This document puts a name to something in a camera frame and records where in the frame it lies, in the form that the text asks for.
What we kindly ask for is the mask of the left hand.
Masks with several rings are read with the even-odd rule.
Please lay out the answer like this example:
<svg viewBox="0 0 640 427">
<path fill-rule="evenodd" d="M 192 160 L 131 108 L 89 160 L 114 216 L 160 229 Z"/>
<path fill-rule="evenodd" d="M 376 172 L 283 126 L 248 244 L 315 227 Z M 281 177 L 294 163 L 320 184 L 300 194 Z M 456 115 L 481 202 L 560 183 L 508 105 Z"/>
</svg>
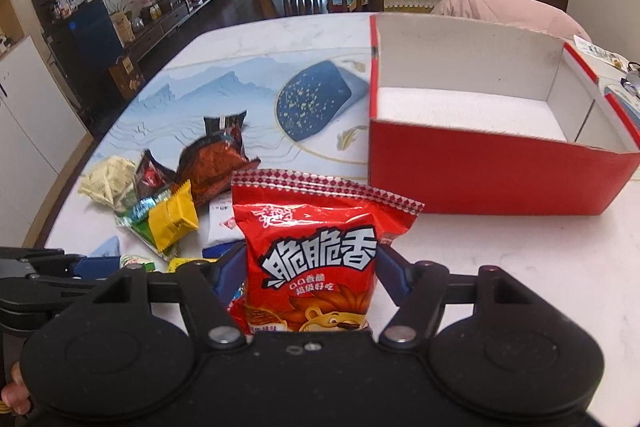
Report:
<svg viewBox="0 0 640 427">
<path fill-rule="evenodd" d="M 24 383 L 21 365 L 15 362 L 11 367 L 10 381 L 1 390 L 1 401 L 10 412 L 26 415 L 32 409 L 30 393 Z"/>
</svg>

